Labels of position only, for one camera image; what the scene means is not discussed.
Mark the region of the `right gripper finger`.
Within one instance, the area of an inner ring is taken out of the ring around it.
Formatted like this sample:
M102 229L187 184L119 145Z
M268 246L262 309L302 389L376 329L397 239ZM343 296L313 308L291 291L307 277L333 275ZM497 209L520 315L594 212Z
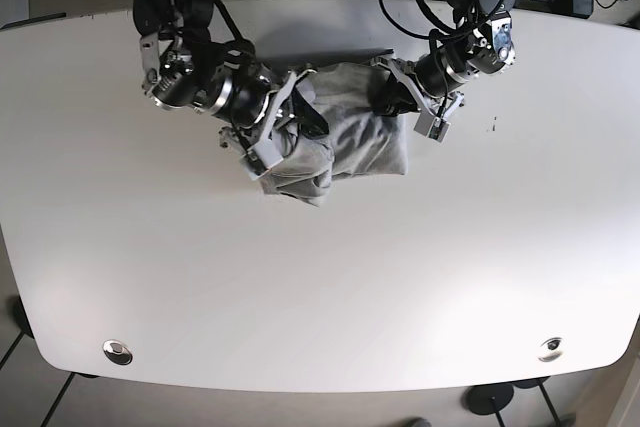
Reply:
M329 135L327 121L305 100L296 88L293 89L290 98L294 118L302 135L311 140L327 137Z

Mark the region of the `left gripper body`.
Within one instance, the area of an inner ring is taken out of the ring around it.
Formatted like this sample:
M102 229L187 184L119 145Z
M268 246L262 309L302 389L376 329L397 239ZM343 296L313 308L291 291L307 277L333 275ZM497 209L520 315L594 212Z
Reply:
M464 105L464 94L459 88L466 83L466 70L455 71L447 54L427 54L417 62L378 56L370 64L406 86L419 107L414 112L419 116L429 112L450 123L451 115Z

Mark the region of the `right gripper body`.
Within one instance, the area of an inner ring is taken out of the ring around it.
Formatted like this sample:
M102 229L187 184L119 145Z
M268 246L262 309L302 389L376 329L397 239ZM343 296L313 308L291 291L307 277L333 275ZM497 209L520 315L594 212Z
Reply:
M300 87L312 73L311 69L288 71L280 80L268 69L229 74L217 94L217 118L224 122L219 147L243 156L259 140L273 140L276 132L289 126L299 129L290 96L294 88L301 93Z

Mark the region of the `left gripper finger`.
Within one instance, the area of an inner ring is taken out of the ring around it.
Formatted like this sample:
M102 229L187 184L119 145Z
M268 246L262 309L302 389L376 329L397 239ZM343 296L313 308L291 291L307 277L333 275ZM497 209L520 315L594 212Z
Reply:
M418 112L419 107L406 86L389 75L372 97L372 111L378 116L397 117Z

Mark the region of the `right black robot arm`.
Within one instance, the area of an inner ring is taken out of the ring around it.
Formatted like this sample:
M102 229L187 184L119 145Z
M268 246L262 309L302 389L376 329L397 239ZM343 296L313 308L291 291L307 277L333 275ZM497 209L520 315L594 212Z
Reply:
M221 147L246 154L263 138L328 136L328 123L296 87L306 72L262 63L222 0L134 0L133 19L144 94L164 110L223 121Z

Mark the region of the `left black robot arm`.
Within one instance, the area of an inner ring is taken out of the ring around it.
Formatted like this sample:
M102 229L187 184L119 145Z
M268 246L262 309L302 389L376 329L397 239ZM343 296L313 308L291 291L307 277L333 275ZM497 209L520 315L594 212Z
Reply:
M421 135L442 140L450 116L464 103L461 87L481 74L494 75L515 60L510 10L515 0L446 0L453 23L447 25L426 0L414 0L432 28L420 35L401 26L401 33L428 43L417 61L379 57L373 64L387 71L385 85L371 102L375 114L397 117L416 113L415 129Z

